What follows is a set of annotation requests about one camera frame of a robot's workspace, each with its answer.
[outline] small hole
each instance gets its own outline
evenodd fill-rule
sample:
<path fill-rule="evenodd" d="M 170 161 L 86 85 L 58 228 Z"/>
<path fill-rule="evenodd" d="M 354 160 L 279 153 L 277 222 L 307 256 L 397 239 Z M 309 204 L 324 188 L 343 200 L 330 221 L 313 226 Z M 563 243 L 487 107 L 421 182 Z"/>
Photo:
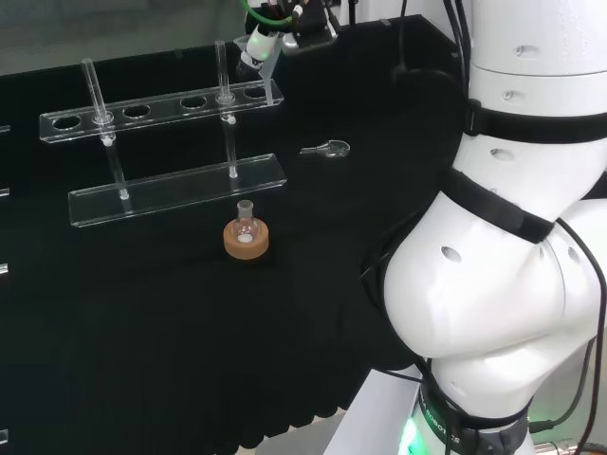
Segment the small hole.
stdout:
<path fill-rule="evenodd" d="M 245 95 L 254 100 L 258 98 L 264 98 L 266 96 L 266 89 L 264 87 L 251 87 L 245 90 Z"/>
<path fill-rule="evenodd" d="M 443 256 L 445 256 L 447 259 L 449 259 L 452 263 L 461 263 L 462 262 L 462 257 L 453 248 L 449 248 L 448 246 L 443 246 L 442 248 L 440 248 L 440 250 L 443 252 Z"/>
<path fill-rule="evenodd" d="M 514 154 L 510 150 L 493 149 L 491 156 L 500 161 L 514 161 Z"/>
<path fill-rule="evenodd" d="M 53 120 L 53 126 L 62 131 L 73 130 L 78 125 L 80 125 L 80 117 L 78 116 L 61 117 Z"/>
<path fill-rule="evenodd" d="M 540 56 L 540 49 L 534 45 L 519 45 L 514 49 L 514 55 L 522 59 L 533 60 Z"/>
<path fill-rule="evenodd" d="M 185 109 L 200 109 L 207 104 L 207 99 L 204 97 L 189 97 L 181 100 L 181 107 Z"/>
<path fill-rule="evenodd" d="M 575 249 L 573 249 L 571 246 L 569 246 L 569 249 L 567 250 L 567 254 L 569 255 L 569 258 L 574 263 L 579 264 L 579 254 Z"/>
<path fill-rule="evenodd" d="M 150 106 L 147 104 L 140 104 L 138 106 L 130 106 L 124 108 L 122 111 L 125 117 L 128 118 L 143 118 L 150 113 Z"/>

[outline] hole in rack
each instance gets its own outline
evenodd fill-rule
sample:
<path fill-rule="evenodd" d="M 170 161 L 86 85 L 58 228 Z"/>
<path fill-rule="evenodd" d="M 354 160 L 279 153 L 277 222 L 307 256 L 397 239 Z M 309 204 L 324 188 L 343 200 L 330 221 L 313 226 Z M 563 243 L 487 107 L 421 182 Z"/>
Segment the hole in rack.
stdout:
<path fill-rule="evenodd" d="M 61 131 L 73 130 L 81 123 L 80 117 L 78 116 L 70 116 L 70 117 L 61 117 L 53 120 L 53 126 Z"/>
<path fill-rule="evenodd" d="M 245 89 L 245 95 L 254 100 L 266 97 L 266 89 L 264 87 L 251 87 Z"/>
<path fill-rule="evenodd" d="M 443 246 L 442 248 L 440 248 L 440 250 L 443 252 L 443 256 L 445 256 L 447 259 L 449 259 L 452 263 L 461 263 L 462 262 L 462 257 L 453 248 L 449 248 L 448 246 Z"/>
<path fill-rule="evenodd" d="M 205 97 L 189 97 L 181 100 L 181 107 L 184 109 L 200 109 L 207 104 Z"/>
<path fill-rule="evenodd" d="M 125 117 L 128 118 L 144 118 L 150 113 L 150 106 L 148 106 L 147 104 L 129 106 L 125 107 L 122 113 Z"/>

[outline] green light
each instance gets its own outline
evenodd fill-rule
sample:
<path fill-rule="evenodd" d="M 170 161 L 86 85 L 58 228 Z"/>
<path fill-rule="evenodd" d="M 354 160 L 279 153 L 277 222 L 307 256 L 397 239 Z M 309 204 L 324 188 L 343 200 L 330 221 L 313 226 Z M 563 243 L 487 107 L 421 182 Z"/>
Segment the green light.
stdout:
<path fill-rule="evenodd" d="M 398 445 L 398 455 L 430 455 L 413 419 L 407 421 L 402 431 L 402 437 Z"/>

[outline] black cable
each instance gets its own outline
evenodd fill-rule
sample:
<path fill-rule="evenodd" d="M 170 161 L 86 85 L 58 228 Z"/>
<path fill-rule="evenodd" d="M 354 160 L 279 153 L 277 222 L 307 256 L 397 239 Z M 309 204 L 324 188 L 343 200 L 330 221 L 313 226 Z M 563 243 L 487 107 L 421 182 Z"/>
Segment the black cable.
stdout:
<path fill-rule="evenodd" d="M 472 43 L 470 39 L 470 30 L 468 28 L 468 20 L 466 19 L 466 11 L 464 10 L 464 5 L 462 4 L 462 0 L 455 0 L 455 8 L 457 9 L 457 17 L 459 19 L 459 26 L 462 30 L 462 38 L 464 44 L 464 62 L 466 63 L 466 74 L 468 78 L 464 82 L 466 86 L 468 86 L 470 81 L 470 59 L 472 53 Z"/>
<path fill-rule="evenodd" d="M 604 453 L 607 455 L 607 446 L 604 446 L 602 444 L 584 444 L 584 446 L 581 448 L 582 452 L 594 452 L 594 453 Z"/>
<path fill-rule="evenodd" d="M 605 281 L 605 275 L 600 269 L 600 265 L 598 264 L 597 258 L 595 258 L 595 256 L 592 254 L 592 251 L 590 251 L 590 248 L 588 248 L 588 246 L 581 240 L 579 235 L 561 218 L 557 220 L 557 223 L 561 225 L 561 227 L 569 234 L 569 236 L 571 236 L 574 242 L 578 244 L 579 248 L 584 253 L 584 255 L 586 255 L 586 258 L 588 258 L 588 261 L 590 261 L 590 264 L 595 269 L 595 273 L 597 273 L 598 283 L 600 285 L 600 309 L 598 311 L 597 356 L 595 358 L 595 376 L 592 384 L 590 416 L 588 417 L 586 430 L 584 431 L 583 435 L 581 436 L 581 439 L 579 440 L 579 446 L 575 453 L 575 455 L 580 455 L 586 447 L 586 442 L 590 437 L 592 428 L 595 425 L 595 420 L 597 419 L 598 391 L 600 388 L 600 370 L 602 368 L 603 339 L 605 333 L 605 316 L 607 313 L 607 282 Z"/>
<path fill-rule="evenodd" d="M 529 432 L 531 434 L 540 433 L 542 431 L 547 431 L 552 429 L 562 423 L 564 423 L 571 414 L 573 414 L 574 410 L 578 407 L 581 396 L 584 392 L 584 386 L 586 384 L 586 376 L 588 375 L 588 367 L 590 365 L 590 355 L 592 353 L 592 347 L 595 345 L 595 338 L 591 339 L 588 342 L 588 346 L 586 347 L 586 354 L 584 355 L 584 361 L 581 366 L 581 375 L 579 376 L 578 390 L 576 391 L 576 395 L 571 402 L 571 406 L 569 409 L 559 417 L 557 420 L 544 420 L 541 422 L 531 422 L 529 424 Z"/>
<path fill-rule="evenodd" d="M 443 4 L 445 5 L 445 10 L 447 11 L 447 16 L 449 17 L 451 28 L 453 29 L 455 45 L 457 46 L 457 53 L 459 54 L 460 71 L 462 73 L 462 87 L 464 90 L 464 96 L 467 98 L 468 71 L 466 70 L 466 53 L 464 52 L 462 30 L 460 29 L 459 24 L 457 22 L 457 17 L 455 17 L 455 11 L 453 10 L 453 3 L 451 2 L 451 0 L 443 0 Z"/>
<path fill-rule="evenodd" d="M 357 24 L 357 0 L 348 0 L 350 6 L 350 26 Z"/>
<path fill-rule="evenodd" d="M 462 84 L 460 84 L 451 74 L 448 74 L 444 71 L 440 71 L 438 69 L 409 69 L 407 67 L 407 62 L 405 59 L 405 13 L 407 10 L 407 0 L 402 0 L 402 8 L 400 9 L 400 24 L 398 30 L 398 60 L 399 64 L 395 68 L 395 72 L 393 77 L 395 79 L 405 76 L 438 76 L 443 80 L 453 84 L 458 90 L 462 90 Z"/>
<path fill-rule="evenodd" d="M 419 384 L 425 384 L 423 379 L 419 379 L 417 377 L 406 376 L 405 374 L 394 373 L 394 372 L 390 372 L 388 370 L 377 370 L 377 371 L 380 373 L 388 374 L 389 376 L 397 377 L 399 379 L 405 379 L 406 381 L 412 381 L 412 382 L 417 382 Z"/>
<path fill-rule="evenodd" d="M 406 70 L 405 64 L 405 12 L 407 11 L 407 0 L 402 0 L 402 8 L 400 9 L 400 25 L 398 30 L 398 57 L 400 64 Z"/>

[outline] black strap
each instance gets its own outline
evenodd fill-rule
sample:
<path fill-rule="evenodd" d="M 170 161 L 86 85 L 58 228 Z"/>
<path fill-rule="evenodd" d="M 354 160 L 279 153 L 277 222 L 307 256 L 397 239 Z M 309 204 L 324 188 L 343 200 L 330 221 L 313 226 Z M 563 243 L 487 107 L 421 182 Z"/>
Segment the black strap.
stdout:
<path fill-rule="evenodd" d="M 531 144 L 579 144 L 607 137 L 607 114 L 585 117 L 532 117 L 484 109 L 469 100 L 468 136 L 491 136 Z"/>
<path fill-rule="evenodd" d="M 454 168 L 444 173 L 441 183 L 441 191 L 455 204 L 532 244 L 542 242 L 554 227 L 553 223 L 506 201 Z"/>

